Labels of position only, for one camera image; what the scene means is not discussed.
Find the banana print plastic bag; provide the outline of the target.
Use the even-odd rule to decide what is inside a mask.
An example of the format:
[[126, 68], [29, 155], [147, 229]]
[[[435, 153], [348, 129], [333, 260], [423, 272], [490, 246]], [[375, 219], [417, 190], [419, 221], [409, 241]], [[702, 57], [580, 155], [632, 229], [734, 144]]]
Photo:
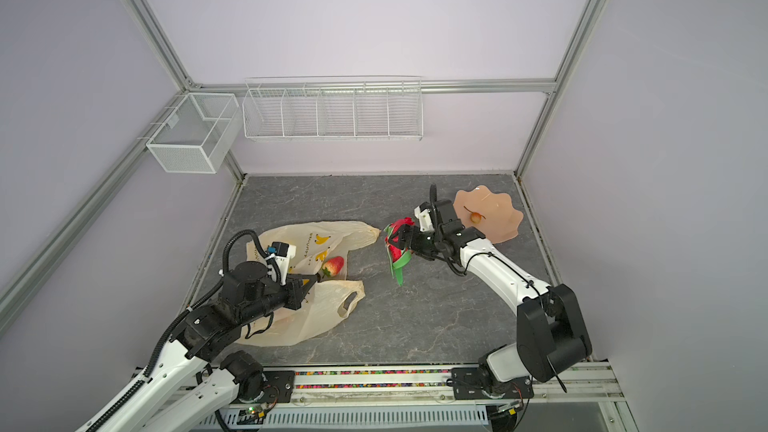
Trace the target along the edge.
[[[334, 258], [345, 260], [349, 252], [375, 244], [380, 230], [360, 221], [322, 221], [292, 224], [259, 235], [262, 246], [283, 242], [296, 249], [289, 261], [292, 275], [317, 274]], [[351, 266], [312, 286], [297, 310], [281, 308], [274, 317], [255, 320], [242, 329], [239, 345], [288, 347], [328, 332], [343, 322], [365, 298], [364, 284], [352, 280]]]

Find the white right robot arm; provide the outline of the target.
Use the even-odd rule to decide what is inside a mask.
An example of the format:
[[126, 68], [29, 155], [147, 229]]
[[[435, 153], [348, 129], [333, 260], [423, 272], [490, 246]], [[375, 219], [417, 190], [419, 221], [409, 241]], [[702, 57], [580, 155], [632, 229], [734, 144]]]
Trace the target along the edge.
[[551, 285], [505, 257], [479, 231], [423, 231], [416, 226], [407, 244], [415, 255], [441, 260], [457, 275], [478, 277], [515, 315], [515, 339], [481, 357], [472, 382], [483, 394], [500, 398], [515, 391], [531, 396], [525, 382], [558, 380], [593, 352], [575, 292]]

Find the red green dragon fruit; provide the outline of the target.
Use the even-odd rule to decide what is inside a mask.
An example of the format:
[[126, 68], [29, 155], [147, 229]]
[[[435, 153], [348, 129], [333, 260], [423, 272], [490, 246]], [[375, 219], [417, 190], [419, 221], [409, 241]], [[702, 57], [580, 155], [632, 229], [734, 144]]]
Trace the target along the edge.
[[403, 218], [391, 223], [385, 229], [385, 245], [389, 257], [390, 272], [398, 286], [402, 286], [404, 283], [403, 270], [412, 257], [407, 235], [413, 225], [414, 222], [411, 218]]

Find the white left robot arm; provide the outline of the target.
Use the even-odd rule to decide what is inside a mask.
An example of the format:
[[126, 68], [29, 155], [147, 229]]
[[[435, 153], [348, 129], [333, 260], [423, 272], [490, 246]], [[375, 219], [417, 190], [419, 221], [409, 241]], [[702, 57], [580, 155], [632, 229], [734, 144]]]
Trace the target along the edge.
[[299, 309], [320, 280], [292, 274], [276, 283], [259, 263], [222, 273], [167, 327], [148, 365], [82, 430], [189, 431], [234, 402], [255, 403], [257, 417], [264, 417], [290, 398], [292, 379], [271, 376], [244, 351], [223, 352], [254, 320]]

